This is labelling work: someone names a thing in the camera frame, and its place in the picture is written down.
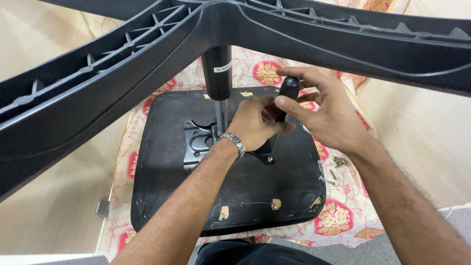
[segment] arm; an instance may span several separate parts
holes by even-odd
[[[292,123],[264,122],[274,120],[269,114],[274,99],[254,97],[239,105],[227,131],[238,136],[247,151],[258,149],[275,133],[294,130]],[[187,264],[224,177],[238,155],[231,140],[219,140],[111,264]]]
[[[469,263],[471,247],[366,131],[340,81],[318,67],[287,67],[277,74],[297,76],[304,87],[319,90],[297,102],[280,96],[275,104],[301,121],[322,144],[351,159],[402,264]],[[319,110],[312,112],[298,104],[305,101],[315,101]]]

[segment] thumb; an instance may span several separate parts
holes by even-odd
[[[280,110],[288,113],[289,115],[292,115],[303,124],[306,124],[306,122],[309,120],[309,116],[314,113],[299,105],[298,102],[285,96],[276,97],[275,105],[280,108]]]
[[[271,135],[275,133],[289,133],[296,128],[296,125],[291,122],[277,122],[273,124],[267,124],[267,128]]]

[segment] left hand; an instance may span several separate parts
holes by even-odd
[[[250,152],[260,148],[275,133],[287,133],[294,130],[291,122],[277,122],[267,124],[266,121],[275,121],[275,96],[252,97],[243,100],[227,129],[244,143],[245,151]]]

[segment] silver bracelet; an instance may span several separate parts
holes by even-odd
[[[222,137],[230,139],[239,149],[239,158],[241,158],[245,154],[245,146],[244,143],[239,139],[239,137],[235,136],[233,133],[225,132],[219,137],[218,141],[221,140]]]

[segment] bedsheet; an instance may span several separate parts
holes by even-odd
[[[322,2],[373,11],[402,13],[409,0],[322,0]],[[107,17],[83,14],[90,33],[95,37],[122,23]],[[279,87],[283,78],[276,75],[276,69],[286,66],[309,65],[232,46],[232,77],[235,88],[266,85]],[[356,108],[358,118],[371,134],[376,135],[374,125],[366,116],[355,93],[365,77],[329,69],[326,71],[342,81]],[[130,222],[131,197],[140,141],[151,102],[159,94],[168,91],[203,89],[206,89],[206,86],[201,58],[198,58],[132,109],[117,156],[109,214],[99,242],[109,261],[136,235]],[[300,94],[314,91],[317,91],[316,88],[303,89]],[[305,102],[302,105],[312,111],[318,109],[318,105],[314,102]],[[384,233],[360,175],[348,157],[322,145],[316,139],[314,141],[322,159],[327,186],[326,204],[318,217],[301,224],[199,238],[197,245],[250,237],[254,242],[269,242],[271,238],[284,238],[312,247],[338,243],[355,247]],[[346,158],[349,166],[336,168],[335,157]]]

